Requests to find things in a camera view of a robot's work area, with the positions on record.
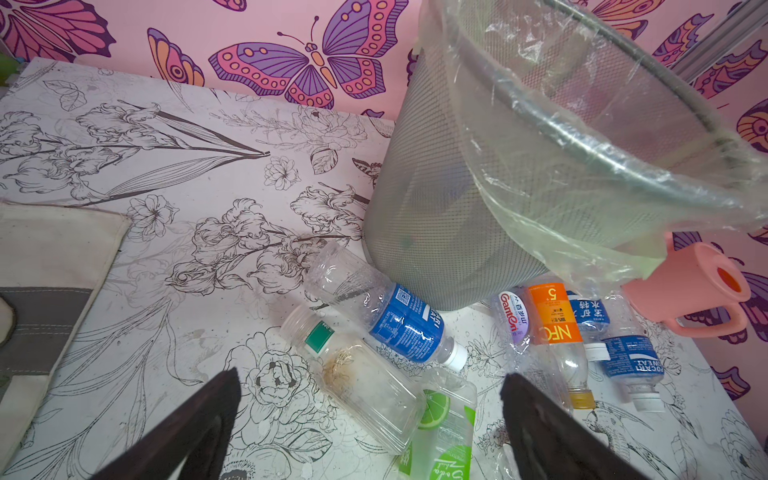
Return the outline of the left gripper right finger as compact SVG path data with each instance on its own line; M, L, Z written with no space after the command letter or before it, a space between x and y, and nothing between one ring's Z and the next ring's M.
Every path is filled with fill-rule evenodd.
M520 374L505 376L502 413L523 479L643 479Z

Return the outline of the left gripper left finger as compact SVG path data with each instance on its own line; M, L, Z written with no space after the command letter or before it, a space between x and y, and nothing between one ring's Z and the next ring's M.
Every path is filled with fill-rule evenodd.
M217 479L233 431L241 384L238 370L222 371L95 479Z

